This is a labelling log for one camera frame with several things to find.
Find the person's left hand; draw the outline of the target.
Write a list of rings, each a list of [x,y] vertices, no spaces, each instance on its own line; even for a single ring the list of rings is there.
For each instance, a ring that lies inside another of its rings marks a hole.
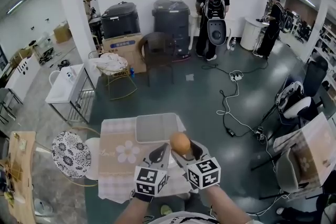
[[[138,200],[141,200],[143,202],[151,203],[154,197],[151,195],[137,193],[135,190],[133,190],[131,192],[131,198],[137,198]]]

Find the light wooden desk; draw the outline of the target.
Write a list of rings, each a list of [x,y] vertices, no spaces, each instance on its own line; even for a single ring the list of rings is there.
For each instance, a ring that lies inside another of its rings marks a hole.
[[[14,201],[8,208],[19,224],[36,224],[31,178],[35,138],[33,131],[13,131],[9,140],[9,172]]]

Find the white curved leg table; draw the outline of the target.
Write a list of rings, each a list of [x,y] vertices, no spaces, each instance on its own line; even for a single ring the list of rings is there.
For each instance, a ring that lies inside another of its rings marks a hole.
[[[199,30],[201,27],[200,24],[201,24],[201,16],[198,15],[196,12],[191,12],[189,16],[189,37],[190,37],[190,42],[188,45],[189,52],[191,52],[193,48],[194,37],[197,37],[199,35]],[[226,27],[227,27],[227,37],[224,45],[226,45],[227,49],[230,49],[230,43],[235,36],[233,32],[233,26],[229,21],[226,21]]]

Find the person's right forearm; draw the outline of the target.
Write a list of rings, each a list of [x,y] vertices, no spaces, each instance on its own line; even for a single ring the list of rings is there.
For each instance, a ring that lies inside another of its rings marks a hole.
[[[252,221],[240,207],[217,185],[202,189],[213,206],[220,224],[248,224]]]

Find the white crumpled cloth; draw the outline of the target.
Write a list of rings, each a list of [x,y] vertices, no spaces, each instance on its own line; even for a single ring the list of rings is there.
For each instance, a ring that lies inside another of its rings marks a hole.
[[[95,63],[98,68],[111,72],[121,71],[128,66],[127,60],[115,53],[104,53]]]

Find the white round cabinet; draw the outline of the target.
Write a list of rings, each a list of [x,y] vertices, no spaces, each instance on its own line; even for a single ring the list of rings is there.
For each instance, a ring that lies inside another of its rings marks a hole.
[[[245,17],[245,27],[240,41],[241,47],[253,51],[259,41],[260,32],[265,26],[256,19]]]

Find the spare hand-held gripper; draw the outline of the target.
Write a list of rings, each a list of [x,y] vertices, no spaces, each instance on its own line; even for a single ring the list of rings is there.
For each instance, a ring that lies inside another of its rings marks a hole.
[[[262,126],[257,127],[255,135],[257,136],[259,142],[265,141],[264,128]]]

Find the grey shell chair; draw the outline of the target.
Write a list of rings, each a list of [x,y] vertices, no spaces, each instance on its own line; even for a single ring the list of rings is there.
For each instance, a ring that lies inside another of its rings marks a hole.
[[[279,187],[287,193],[299,190],[301,172],[295,154],[286,150],[276,162],[276,178]]]

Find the white side table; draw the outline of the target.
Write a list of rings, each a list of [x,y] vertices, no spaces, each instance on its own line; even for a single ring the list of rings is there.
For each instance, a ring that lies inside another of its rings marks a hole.
[[[63,67],[45,99],[48,104],[75,104],[86,81],[84,64]]]

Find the white cabinet with holes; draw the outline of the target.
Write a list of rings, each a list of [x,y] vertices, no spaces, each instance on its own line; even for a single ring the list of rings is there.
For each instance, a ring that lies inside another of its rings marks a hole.
[[[34,54],[29,58],[24,58],[14,70],[5,88],[10,89],[23,102],[40,68]]]

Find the white storage shelf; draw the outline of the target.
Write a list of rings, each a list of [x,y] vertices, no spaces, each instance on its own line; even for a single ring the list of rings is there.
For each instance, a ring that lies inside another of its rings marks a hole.
[[[331,25],[323,25],[319,39],[312,52],[312,59],[321,56],[328,64],[327,74],[323,81],[329,97],[336,104],[336,34]]]

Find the black bin with flat lid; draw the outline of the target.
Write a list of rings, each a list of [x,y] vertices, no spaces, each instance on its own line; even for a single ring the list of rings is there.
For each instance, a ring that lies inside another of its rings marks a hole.
[[[104,38],[109,39],[140,33],[137,6],[133,2],[120,2],[101,15]]]

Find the tall black round bin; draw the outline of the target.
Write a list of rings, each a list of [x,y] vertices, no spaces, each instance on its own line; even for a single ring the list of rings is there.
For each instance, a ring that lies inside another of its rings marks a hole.
[[[189,53],[190,9],[182,0],[157,0],[153,4],[154,31],[170,35],[176,43],[176,59],[185,59]]]

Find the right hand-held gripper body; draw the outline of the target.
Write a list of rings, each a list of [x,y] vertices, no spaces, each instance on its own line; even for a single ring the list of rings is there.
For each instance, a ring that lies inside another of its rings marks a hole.
[[[187,179],[192,187],[205,189],[220,183],[221,167],[216,158],[212,157],[187,168]]]

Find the plain cardboard box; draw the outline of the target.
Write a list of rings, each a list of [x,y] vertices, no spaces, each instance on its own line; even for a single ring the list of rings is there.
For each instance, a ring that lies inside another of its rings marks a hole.
[[[54,29],[54,36],[58,44],[68,41],[72,37],[68,23],[58,25]]]

